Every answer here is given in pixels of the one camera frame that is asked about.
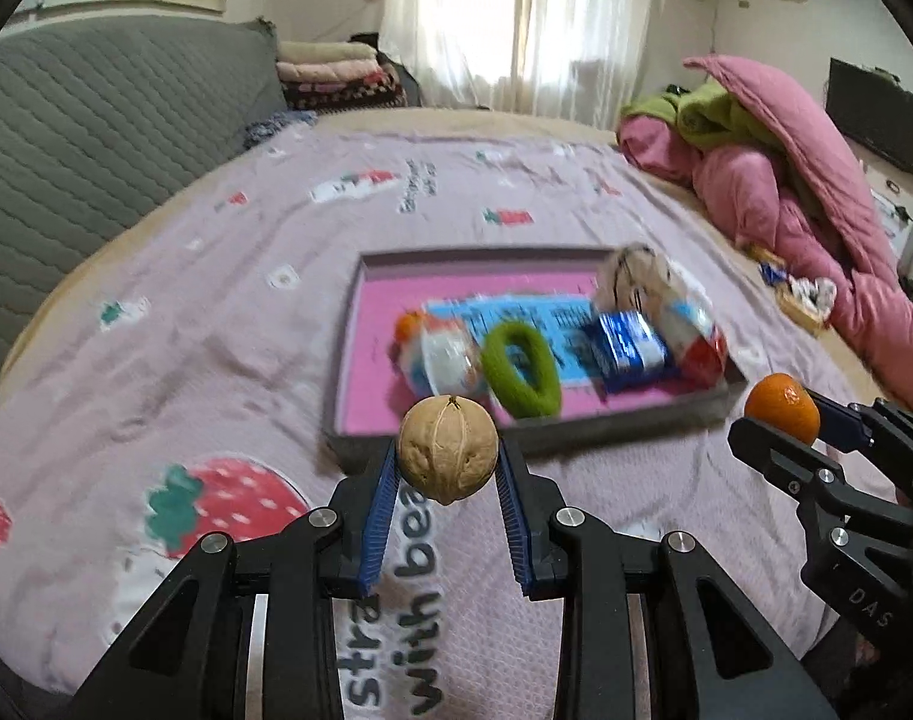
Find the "green garment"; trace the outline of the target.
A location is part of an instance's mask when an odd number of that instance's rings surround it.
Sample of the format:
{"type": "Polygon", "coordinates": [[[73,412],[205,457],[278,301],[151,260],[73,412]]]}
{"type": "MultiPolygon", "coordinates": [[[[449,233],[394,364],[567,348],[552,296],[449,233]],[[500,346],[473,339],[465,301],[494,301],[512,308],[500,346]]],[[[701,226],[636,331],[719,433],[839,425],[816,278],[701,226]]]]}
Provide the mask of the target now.
{"type": "Polygon", "coordinates": [[[686,143],[701,151],[723,145],[756,145],[782,151],[779,138],[715,80],[694,91],[669,86],[621,110],[621,121],[650,117],[665,122],[686,143]]]}

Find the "brown walnut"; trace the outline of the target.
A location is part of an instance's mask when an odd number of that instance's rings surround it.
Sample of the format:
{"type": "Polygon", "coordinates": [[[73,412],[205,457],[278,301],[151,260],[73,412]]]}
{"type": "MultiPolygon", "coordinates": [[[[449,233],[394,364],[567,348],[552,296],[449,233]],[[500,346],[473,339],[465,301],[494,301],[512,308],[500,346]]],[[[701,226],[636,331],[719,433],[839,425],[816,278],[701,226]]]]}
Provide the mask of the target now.
{"type": "Polygon", "coordinates": [[[495,472],[499,434],[488,411],[458,395],[434,395],[406,411],[397,437],[401,476],[450,505],[477,493],[495,472]]]}

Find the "red blue snack bowl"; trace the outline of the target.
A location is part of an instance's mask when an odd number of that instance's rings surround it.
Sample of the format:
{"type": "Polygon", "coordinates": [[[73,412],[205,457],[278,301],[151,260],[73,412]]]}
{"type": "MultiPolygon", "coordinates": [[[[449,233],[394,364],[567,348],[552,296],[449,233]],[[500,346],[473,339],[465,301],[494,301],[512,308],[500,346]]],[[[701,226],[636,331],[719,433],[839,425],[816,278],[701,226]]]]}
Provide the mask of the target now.
{"type": "Polygon", "coordinates": [[[663,302],[658,312],[657,332],[687,380],[710,388],[723,379],[728,344],[722,328],[699,302],[689,299],[663,302]]]}

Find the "purple strawberry bedsheet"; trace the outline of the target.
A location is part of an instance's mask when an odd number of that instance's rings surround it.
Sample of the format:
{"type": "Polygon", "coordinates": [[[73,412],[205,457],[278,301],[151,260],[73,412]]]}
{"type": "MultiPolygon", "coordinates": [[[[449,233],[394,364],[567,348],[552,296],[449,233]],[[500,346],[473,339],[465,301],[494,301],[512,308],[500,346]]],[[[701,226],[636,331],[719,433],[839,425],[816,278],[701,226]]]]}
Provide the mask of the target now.
{"type": "MultiPolygon", "coordinates": [[[[177,528],[248,538],[329,499],[323,410],[361,252],[645,242],[705,288],[751,380],[857,399],[696,199],[612,149],[287,132],[255,151],[60,299],[0,385],[0,658],[36,688],[76,690],[187,552],[177,528]]],[[[806,655],[839,617],[801,583],[793,500],[730,454],[740,411],[539,472],[619,532],[694,533],[806,655]]],[[[549,718],[562,605],[521,598],[494,484],[450,507],[403,486],[386,557],[377,600],[336,605],[349,718],[549,718]]]]}

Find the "blue snack packet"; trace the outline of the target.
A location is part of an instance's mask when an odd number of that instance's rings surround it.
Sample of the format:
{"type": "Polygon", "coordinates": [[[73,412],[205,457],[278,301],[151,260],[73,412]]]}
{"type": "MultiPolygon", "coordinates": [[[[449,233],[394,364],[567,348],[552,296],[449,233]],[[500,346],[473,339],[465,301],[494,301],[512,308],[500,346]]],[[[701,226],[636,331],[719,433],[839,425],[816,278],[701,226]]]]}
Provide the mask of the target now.
{"type": "Polygon", "coordinates": [[[668,348],[639,310],[596,314],[584,333],[607,394],[660,379],[671,367],[668,348]]]}

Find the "stack of folded blankets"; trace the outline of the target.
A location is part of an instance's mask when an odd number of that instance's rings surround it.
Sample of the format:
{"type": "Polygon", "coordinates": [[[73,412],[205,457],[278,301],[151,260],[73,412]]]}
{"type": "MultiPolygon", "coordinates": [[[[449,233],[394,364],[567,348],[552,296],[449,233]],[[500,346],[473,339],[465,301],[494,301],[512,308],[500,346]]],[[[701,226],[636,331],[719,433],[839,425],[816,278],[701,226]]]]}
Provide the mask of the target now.
{"type": "Polygon", "coordinates": [[[292,110],[333,114],[409,103],[401,71],[364,43],[281,41],[276,73],[292,110]]]}

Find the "orange tangerine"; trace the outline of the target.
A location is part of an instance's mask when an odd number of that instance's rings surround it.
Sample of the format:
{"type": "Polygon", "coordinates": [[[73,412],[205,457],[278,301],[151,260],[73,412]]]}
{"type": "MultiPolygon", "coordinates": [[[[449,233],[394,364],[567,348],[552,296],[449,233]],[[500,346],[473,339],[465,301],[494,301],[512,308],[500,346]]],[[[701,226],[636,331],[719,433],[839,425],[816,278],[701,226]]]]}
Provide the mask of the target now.
{"type": "Polygon", "coordinates": [[[408,310],[397,318],[393,328],[393,340],[398,346],[406,346],[418,338],[424,328],[425,314],[422,310],[408,310]]]}
{"type": "Polygon", "coordinates": [[[801,444],[813,444],[821,430],[815,400],[788,374],[769,374],[759,380],[747,395],[744,416],[776,427],[801,444]]]}

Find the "black television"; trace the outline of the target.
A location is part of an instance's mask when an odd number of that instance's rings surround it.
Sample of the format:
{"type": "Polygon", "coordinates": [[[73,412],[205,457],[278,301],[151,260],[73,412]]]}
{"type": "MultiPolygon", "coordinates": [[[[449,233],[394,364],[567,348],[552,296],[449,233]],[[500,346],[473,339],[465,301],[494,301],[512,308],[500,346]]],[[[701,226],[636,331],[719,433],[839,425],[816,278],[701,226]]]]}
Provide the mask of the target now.
{"type": "Polygon", "coordinates": [[[844,137],[913,176],[913,93],[891,75],[832,59],[824,109],[844,137]]]}

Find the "white sheer curtain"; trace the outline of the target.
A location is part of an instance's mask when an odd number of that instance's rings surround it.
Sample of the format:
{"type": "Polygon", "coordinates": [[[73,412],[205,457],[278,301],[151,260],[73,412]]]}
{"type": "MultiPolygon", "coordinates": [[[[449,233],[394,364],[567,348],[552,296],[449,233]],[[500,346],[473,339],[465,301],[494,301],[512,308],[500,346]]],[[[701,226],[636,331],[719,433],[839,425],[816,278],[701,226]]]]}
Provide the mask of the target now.
{"type": "Polygon", "coordinates": [[[427,107],[609,128],[639,88],[663,0],[385,0],[383,52],[427,107]]]}

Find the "dark shallow box tray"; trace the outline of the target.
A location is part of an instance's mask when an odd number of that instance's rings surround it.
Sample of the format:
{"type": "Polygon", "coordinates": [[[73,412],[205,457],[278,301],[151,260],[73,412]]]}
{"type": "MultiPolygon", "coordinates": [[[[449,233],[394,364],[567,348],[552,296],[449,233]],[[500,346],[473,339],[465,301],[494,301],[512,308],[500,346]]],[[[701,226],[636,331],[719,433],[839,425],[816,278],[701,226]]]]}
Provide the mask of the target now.
{"type": "Polygon", "coordinates": [[[722,422],[743,395],[733,359],[699,380],[686,346],[591,298],[595,247],[370,252],[347,288],[323,417],[354,473],[425,397],[472,398],[531,455],[722,422]]]}

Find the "blue candy wrapper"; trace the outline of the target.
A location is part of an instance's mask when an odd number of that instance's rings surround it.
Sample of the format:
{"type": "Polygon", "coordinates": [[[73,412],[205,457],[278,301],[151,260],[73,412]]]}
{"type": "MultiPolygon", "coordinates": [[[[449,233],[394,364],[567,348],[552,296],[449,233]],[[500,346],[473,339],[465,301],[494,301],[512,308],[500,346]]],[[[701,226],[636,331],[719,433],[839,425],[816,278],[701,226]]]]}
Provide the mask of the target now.
{"type": "Polygon", "coordinates": [[[762,262],[759,265],[759,271],[761,271],[761,278],[770,288],[777,288],[779,284],[787,283],[788,281],[787,271],[778,266],[770,265],[770,263],[762,262]]]}

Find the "yellow biscuit packet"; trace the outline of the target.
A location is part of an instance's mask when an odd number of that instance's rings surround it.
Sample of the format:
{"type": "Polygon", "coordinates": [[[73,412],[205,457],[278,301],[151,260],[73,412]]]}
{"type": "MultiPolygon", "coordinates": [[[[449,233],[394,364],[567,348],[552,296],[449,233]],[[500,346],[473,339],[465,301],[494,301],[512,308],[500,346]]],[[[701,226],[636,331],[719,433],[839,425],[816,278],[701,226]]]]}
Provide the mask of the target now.
{"type": "Polygon", "coordinates": [[[780,310],[809,335],[817,337],[824,332],[826,319],[813,307],[809,307],[806,302],[798,299],[790,289],[777,289],[776,301],[780,310]]]}

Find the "white patterned scrunchie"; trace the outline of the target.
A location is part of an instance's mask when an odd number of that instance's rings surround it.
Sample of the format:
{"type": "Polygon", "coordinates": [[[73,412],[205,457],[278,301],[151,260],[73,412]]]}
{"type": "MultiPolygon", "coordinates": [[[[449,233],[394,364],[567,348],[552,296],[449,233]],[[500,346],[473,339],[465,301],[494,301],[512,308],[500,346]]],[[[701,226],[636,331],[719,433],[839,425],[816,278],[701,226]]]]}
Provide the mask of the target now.
{"type": "Polygon", "coordinates": [[[788,278],[788,289],[793,301],[804,312],[826,322],[832,314],[837,299],[837,284],[829,278],[788,278]]]}

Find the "beige mesh drawstring bag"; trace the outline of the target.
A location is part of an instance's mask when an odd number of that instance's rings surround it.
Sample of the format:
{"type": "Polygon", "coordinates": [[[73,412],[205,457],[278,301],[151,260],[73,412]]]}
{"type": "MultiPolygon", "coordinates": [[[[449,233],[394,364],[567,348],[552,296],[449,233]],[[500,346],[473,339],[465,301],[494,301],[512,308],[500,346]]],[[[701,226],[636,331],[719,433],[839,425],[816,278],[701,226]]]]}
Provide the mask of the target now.
{"type": "Polygon", "coordinates": [[[682,301],[687,294],[687,284],[665,255],[634,242],[613,250],[601,263],[591,305],[596,314],[637,310],[655,320],[663,305],[682,301]]]}

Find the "red white snack bowl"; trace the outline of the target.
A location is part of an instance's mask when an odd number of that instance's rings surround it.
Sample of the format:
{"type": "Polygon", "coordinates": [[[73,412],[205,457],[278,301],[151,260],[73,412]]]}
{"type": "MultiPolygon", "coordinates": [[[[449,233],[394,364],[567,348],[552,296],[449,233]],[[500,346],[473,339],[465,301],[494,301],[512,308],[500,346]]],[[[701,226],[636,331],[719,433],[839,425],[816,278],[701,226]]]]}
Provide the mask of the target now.
{"type": "Polygon", "coordinates": [[[400,332],[397,367],[418,400],[477,398],[486,390],[479,346],[459,319],[418,314],[411,327],[400,332]]]}

